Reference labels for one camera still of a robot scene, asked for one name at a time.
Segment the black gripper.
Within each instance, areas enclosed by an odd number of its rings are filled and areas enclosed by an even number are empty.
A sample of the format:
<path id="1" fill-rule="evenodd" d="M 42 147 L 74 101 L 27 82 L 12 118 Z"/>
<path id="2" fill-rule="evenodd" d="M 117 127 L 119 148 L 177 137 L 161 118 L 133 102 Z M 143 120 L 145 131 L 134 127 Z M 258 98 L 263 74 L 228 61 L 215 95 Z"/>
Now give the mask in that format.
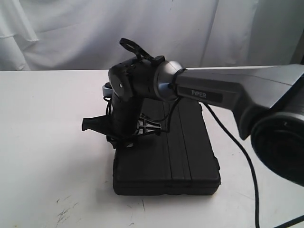
<path id="1" fill-rule="evenodd" d="M 141 114 L 143 99 L 131 97 L 124 101 L 115 92 L 112 93 L 112 106 L 110 120 L 107 115 L 84 118 L 82 131 L 92 130 L 108 136 L 112 145 L 119 145 L 136 136 L 151 134 L 160 135 L 162 125 Z M 118 139 L 110 137 L 114 132 Z"/>

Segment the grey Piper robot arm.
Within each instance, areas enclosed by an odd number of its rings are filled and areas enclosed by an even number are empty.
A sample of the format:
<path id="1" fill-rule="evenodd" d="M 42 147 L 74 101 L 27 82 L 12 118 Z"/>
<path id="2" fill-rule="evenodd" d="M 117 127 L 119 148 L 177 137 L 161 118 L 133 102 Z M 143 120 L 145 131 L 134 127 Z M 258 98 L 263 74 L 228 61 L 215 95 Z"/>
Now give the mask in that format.
<path id="1" fill-rule="evenodd" d="M 110 112 L 85 118 L 83 130 L 124 143 L 149 134 L 139 125 L 146 98 L 178 102 L 188 98 L 230 110 L 241 139 L 250 138 L 260 161 L 278 176 L 304 183 L 304 67 L 239 66 L 184 68 L 159 56 L 133 57 L 108 72 Z"/>

